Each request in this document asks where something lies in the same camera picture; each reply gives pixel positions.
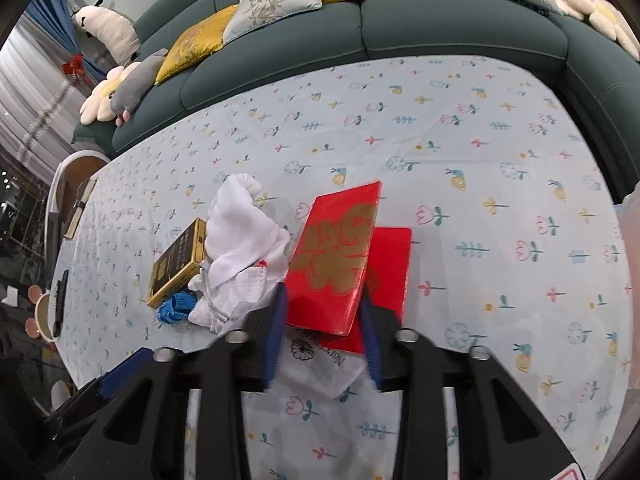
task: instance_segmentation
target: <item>white plush toy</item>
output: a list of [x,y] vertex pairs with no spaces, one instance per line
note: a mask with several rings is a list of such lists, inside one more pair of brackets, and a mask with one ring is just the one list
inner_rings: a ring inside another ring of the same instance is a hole
[[115,10],[94,6],[82,7],[72,19],[89,37],[95,36],[104,43],[117,64],[125,66],[140,53],[140,40],[131,22]]
[[111,111],[110,96],[139,64],[140,62],[137,61],[126,68],[117,66],[109,70],[107,79],[100,81],[91,95],[82,103],[80,107],[80,122],[82,124],[91,124],[96,119],[104,123],[116,118],[116,114]]
[[640,43],[625,17],[607,0],[555,0],[558,9],[576,20],[589,20],[591,27],[611,41],[617,41],[636,61],[640,61]]

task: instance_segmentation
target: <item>red and white sticker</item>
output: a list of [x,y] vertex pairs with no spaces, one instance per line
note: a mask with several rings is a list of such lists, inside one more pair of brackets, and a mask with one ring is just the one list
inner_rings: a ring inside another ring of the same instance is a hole
[[584,480],[584,477],[582,476],[580,467],[578,467],[577,464],[571,464],[551,480]]

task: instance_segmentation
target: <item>gold box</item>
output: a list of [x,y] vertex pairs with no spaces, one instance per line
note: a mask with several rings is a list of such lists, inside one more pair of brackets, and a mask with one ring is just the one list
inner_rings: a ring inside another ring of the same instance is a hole
[[204,258],[204,238],[207,225],[196,218],[174,243],[162,253],[151,269],[149,298],[146,304],[158,308],[174,292],[178,292],[200,272]]

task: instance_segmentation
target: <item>green sofa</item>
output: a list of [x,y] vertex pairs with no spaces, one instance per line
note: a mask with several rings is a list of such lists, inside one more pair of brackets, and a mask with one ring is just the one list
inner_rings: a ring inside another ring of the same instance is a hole
[[[135,24],[140,59],[238,0],[158,0]],[[474,54],[532,71],[574,117],[615,199],[640,180],[640,64],[588,25],[511,0],[355,0],[326,4],[233,41],[154,87],[132,119],[78,124],[119,155],[169,124],[240,92],[367,59]]]

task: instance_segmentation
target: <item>gray plush toy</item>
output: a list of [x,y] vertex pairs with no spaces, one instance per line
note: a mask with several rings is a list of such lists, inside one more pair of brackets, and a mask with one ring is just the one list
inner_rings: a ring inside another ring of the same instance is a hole
[[147,57],[113,91],[110,96],[111,111],[116,114],[116,126],[122,126],[123,121],[131,118],[131,114],[140,104],[140,99],[151,90],[168,52],[167,49],[161,48]]

